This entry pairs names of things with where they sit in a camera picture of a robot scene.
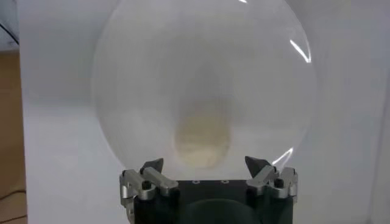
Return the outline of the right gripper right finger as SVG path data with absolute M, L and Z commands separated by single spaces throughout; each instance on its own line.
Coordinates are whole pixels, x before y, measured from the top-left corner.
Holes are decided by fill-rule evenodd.
M 246 184 L 255 190 L 256 195 L 268 194 L 277 199 L 297 198 L 298 173 L 294 168 L 286 167 L 278 171 L 267 160 L 251 156 L 245 156 L 245 163 L 252 177 Z

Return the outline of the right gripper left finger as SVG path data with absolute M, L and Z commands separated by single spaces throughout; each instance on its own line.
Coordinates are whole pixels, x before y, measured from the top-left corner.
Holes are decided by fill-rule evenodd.
M 134 169 L 123 170 L 119 176 L 119 193 L 121 201 L 131 201 L 134 197 L 140 200 L 152 200 L 156 192 L 169 197 L 178 188 L 179 183 L 164 176 L 162 172 L 164 159 L 147 161 L 137 172 Z

